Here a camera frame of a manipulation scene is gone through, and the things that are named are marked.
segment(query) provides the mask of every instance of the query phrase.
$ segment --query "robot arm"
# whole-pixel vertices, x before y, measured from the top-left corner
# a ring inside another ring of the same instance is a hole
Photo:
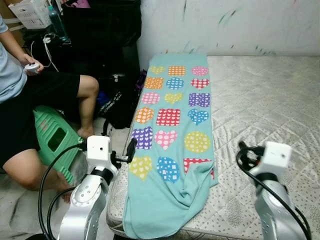
[[[260,146],[249,148],[244,142],[240,142],[239,146],[240,152],[243,152],[239,157],[244,171],[249,171],[249,174],[265,184],[294,211],[295,205],[289,197],[287,188],[278,181],[278,178],[289,165],[291,147],[276,142],[267,142],[265,148]],[[258,155],[257,160],[248,158],[248,151],[255,151]],[[264,239],[307,240],[303,229],[284,205],[268,190],[257,184],[256,180],[251,179],[251,182],[256,186],[255,209],[261,219]]]
[[[132,139],[127,156],[117,157],[111,151],[110,138],[90,136],[87,139],[87,159],[90,174],[73,190],[70,207],[65,214],[58,239],[60,240],[95,240],[98,221],[106,206],[109,184],[117,177],[118,162],[130,163],[135,154],[137,141]]]

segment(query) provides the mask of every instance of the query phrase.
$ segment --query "person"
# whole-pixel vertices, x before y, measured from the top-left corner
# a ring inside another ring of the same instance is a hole
[[[21,65],[9,57],[6,50]],[[37,73],[24,72],[24,66],[37,63]],[[46,72],[44,66],[25,54],[0,16],[0,168],[24,188],[38,191],[47,170],[37,150],[40,149],[34,107],[46,105],[57,109],[79,99],[81,128],[84,139],[94,135],[93,114],[99,91],[97,80],[91,76]],[[45,189],[62,192],[71,186],[61,172],[51,169]],[[70,194],[64,196],[68,202]]]

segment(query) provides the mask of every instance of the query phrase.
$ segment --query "white controller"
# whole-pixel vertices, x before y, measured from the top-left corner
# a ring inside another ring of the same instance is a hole
[[[40,65],[38,63],[29,63],[24,66],[24,71],[29,71],[31,73],[38,74],[37,69],[40,68]]]

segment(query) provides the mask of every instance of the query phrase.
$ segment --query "green plastic stool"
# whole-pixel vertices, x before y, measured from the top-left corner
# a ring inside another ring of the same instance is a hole
[[[41,148],[38,154],[43,164],[50,165],[64,149],[76,145],[82,140],[64,118],[51,107],[37,106],[33,113],[36,135]],[[78,148],[69,150],[53,166],[54,169],[63,173],[68,183],[72,183],[74,180],[69,167],[77,152]]]

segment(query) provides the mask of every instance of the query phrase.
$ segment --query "mattress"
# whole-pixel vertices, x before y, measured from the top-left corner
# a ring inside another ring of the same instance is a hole
[[[210,188],[201,212],[166,239],[263,239],[255,211],[256,189],[235,160],[238,142],[266,141],[293,148],[280,179],[320,240],[319,57],[211,56],[211,121],[219,184]],[[106,221],[125,237],[122,218],[128,192],[123,164],[110,192]]]

